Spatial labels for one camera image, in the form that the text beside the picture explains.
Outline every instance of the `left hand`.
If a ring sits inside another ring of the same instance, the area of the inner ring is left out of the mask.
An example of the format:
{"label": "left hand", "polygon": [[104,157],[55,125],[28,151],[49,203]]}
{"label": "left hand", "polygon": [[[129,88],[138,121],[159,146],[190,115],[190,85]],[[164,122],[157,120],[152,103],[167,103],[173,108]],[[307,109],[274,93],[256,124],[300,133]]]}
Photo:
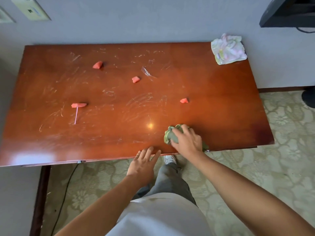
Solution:
{"label": "left hand", "polygon": [[146,186],[154,178],[153,168],[161,155],[161,150],[158,150],[150,161],[152,151],[153,147],[139,151],[128,168],[127,176],[134,176],[140,187]]}

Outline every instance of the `patterned carpet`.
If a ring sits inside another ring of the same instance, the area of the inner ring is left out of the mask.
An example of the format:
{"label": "patterned carpet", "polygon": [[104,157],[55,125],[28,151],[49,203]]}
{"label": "patterned carpet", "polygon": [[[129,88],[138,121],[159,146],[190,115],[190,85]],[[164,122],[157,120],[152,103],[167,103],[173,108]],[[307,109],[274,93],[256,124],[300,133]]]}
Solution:
{"label": "patterned carpet", "polygon": [[[315,226],[315,109],[301,91],[262,93],[275,144],[253,149],[208,153],[276,195]],[[54,233],[126,175],[130,159],[80,164],[70,182]],[[179,157],[180,164],[185,159]],[[163,164],[160,157],[155,172]],[[41,236],[50,236],[74,164],[52,166]],[[230,211],[212,184],[189,162],[183,169],[198,207],[217,236],[252,235]]]}

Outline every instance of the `shoe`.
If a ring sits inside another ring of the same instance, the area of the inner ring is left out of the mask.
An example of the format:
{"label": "shoe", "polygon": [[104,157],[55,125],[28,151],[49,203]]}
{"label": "shoe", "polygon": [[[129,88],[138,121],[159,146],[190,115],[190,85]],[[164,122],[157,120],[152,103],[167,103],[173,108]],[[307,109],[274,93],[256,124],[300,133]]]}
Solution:
{"label": "shoe", "polygon": [[173,155],[164,156],[164,162],[165,162],[166,165],[169,164],[169,163],[177,164],[176,159],[175,159],[175,157]]}

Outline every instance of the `wall plate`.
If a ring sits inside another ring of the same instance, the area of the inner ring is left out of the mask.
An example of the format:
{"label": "wall plate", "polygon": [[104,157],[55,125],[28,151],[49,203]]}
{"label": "wall plate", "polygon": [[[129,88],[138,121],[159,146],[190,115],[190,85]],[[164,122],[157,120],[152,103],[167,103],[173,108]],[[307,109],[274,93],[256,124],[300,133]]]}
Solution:
{"label": "wall plate", "polygon": [[49,16],[35,0],[12,0],[12,2],[31,21],[50,20]]}
{"label": "wall plate", "polygon": [[0,7],[0,23],[12,23],[14,20],[6,13],[6,11]]}

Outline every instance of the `glossy reddish-brown tabletop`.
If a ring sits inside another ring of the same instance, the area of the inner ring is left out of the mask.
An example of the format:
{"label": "glossy reddish-brown tabletop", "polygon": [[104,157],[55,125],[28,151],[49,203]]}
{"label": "glossy reddish-brown tabletop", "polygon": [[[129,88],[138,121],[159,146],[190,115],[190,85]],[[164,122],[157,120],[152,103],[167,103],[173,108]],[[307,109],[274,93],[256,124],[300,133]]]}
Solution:
{"label": "glossy reddish-brown tabletop", "polygon": [[[88,103],[77,124],[72,103]],[[173,153],[163,135],[179,123],[211,150],[273,142],[248,60],[219,66],[210,42],[26,46],[0,166]]]}

